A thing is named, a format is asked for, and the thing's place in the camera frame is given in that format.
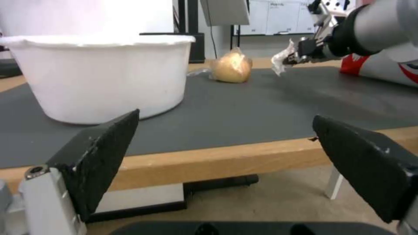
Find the table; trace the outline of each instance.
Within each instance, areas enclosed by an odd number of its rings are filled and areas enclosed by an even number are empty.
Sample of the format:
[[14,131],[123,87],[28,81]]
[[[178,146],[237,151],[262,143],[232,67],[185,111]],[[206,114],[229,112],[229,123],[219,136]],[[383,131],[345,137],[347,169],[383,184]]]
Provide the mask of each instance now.
[[[306,66],[339,66],[339,61]],[[208,67],[190,64],[189,70]],[[254,68],[269,68],[269,59],[254,59]],[[25,83],[22,76],[0,80],[0,91]],[[418,127],[380,131],[413,153],[418,153]],[[155,153],[125,158],[110,191],[134,189],[155,185],[219,179],[232,176],[267,173],[292,168],[330,164],[320,143],[302,139],[281,140],[238,146],[207,148],[178,152]],[[28,167],[1,169],[13,192]]]

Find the floor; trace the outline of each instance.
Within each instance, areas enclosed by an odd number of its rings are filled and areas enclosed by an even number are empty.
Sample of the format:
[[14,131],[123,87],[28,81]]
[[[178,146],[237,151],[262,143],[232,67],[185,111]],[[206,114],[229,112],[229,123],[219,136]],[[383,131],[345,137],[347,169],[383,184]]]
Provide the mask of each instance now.
[[97,222],[88,225],[88,234],[108,234],[141,220],[357,221],[395,231],[396,222],[382,222],[346,181],[337,199],[326,198],[330,171],[330,166],[319,166],[262,174],[250,187],[197,193],[186,210]]

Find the white bowl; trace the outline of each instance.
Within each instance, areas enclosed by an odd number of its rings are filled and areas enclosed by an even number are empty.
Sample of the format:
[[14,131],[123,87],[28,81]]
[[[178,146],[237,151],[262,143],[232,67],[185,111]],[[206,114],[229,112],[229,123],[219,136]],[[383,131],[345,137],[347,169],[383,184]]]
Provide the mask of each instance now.
[[12,51],[44,112],[98,124],[140,109],[140,118],[183,99],[192,36],[16,36]]

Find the cable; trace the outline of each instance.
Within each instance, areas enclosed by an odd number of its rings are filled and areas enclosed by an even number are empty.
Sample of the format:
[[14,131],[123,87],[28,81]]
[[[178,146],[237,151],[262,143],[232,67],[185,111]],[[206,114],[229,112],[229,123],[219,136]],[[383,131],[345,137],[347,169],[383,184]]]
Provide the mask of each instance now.
[[210,37],[212,39],[213,50],[215,52],[215,59],[217,59],[218,58],[218,55],[216,54],[216,45],[215,45],[215,40],[213,39],[213,33],[212,33],[212,20],[211,20],[210,11],[209,11],[209,0],[206,0],[206,6],[208,8],[208,17],[209,17],[209,26],[210,26]]

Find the potato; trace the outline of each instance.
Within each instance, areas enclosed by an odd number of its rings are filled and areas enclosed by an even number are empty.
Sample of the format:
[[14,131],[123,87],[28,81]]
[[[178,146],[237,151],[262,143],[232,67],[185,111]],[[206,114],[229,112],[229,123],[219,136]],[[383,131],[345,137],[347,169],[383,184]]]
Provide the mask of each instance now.
[[232,50],[215,62],[212,70],[216,80],[222,82],[246,82],[251,75],[252,61],[239,49]]

